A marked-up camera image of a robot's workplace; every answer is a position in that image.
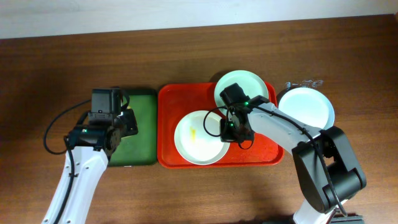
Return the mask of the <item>white plate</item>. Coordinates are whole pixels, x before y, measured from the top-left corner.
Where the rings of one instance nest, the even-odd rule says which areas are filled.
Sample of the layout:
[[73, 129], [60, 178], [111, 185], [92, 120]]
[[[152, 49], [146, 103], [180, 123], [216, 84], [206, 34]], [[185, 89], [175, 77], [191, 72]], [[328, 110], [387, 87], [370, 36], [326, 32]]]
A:
[[210, 165], [222, 159], [229, 143], [221, 142], [221, 116], [198, 110], [185, 115], [174, 132], [174, 144], [178, 153], [188, 162], [200, 166]]

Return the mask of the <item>light blue plate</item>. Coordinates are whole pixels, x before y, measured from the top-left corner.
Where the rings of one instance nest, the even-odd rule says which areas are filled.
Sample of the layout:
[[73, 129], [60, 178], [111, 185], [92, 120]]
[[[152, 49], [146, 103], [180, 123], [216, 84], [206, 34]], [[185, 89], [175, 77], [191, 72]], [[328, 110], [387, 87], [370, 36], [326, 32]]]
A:
[[307, 87], [284, 89], [277, 95], [278, 108], [310, 126], [328, 129], [335, 123], [335, 111], [321, 92]]

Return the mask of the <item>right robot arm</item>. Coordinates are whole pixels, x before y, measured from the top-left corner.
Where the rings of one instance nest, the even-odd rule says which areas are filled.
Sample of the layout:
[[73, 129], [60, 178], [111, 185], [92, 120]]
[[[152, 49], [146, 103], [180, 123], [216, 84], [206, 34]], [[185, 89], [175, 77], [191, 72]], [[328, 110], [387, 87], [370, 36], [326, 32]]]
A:
[[340, 128], [301, 123], [263, 96], [223, 91], [220, 97], [226, 109], [220, 124], [223, 142], [241, 144], [261, 134], [292, 155], [305, 200], [284, 223], [331, 223], [337, 211], [347, 215], [343, 203], [364, 189], [367, 180]]

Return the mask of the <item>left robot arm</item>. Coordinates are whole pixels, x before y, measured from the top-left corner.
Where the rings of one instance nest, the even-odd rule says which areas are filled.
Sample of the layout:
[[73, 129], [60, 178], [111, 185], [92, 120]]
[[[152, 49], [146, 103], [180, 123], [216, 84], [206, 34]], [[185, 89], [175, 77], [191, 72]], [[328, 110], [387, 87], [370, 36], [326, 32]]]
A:
[[118, 113], [86, 111], [64, 137], [65, 164], [42, 223], [84, 223], [98, 182], [121, 139], [138, 133], [130, 108]]

